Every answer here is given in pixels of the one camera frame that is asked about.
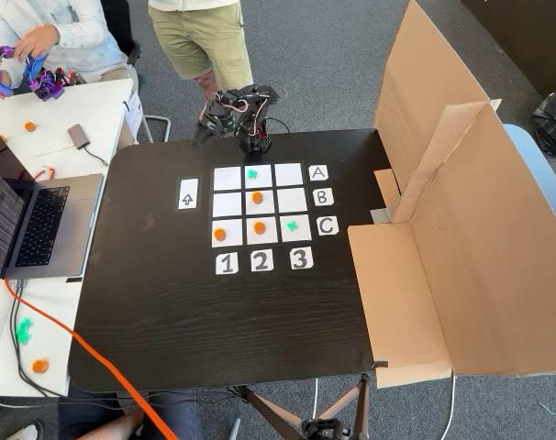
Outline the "person's left hand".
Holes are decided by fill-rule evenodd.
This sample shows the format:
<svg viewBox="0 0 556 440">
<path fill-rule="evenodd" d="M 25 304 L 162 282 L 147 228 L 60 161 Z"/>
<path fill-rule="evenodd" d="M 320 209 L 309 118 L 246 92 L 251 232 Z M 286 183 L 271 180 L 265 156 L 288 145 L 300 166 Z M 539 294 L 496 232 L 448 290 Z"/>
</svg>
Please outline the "person's left hand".
<svg viewBox="0 0 556 440">
<path fill-rule="evenodd" d="M 47 54 L 60 39 L 58 29 L 52 24 L 43 24 L 24 34 L 14 46 L 14 57 L 22 60 L 30 55 L 33 58 Z"/>
</svg>

